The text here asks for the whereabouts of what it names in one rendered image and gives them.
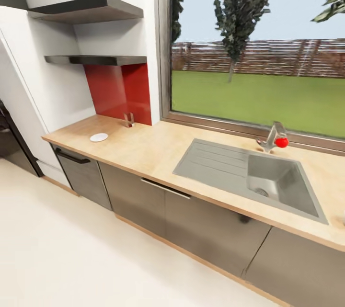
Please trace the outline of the saucer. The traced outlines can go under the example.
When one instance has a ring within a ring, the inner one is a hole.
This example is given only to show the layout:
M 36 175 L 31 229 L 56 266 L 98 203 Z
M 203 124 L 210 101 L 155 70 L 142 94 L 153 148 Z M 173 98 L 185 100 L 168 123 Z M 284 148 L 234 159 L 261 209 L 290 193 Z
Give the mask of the saucer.
M 106 133 L 95 134 L 91 137 L 91 141 L 93 141 L 93 142 L 103 141 L 107 137 L 108 137 L 108 134 L 106 134 Z

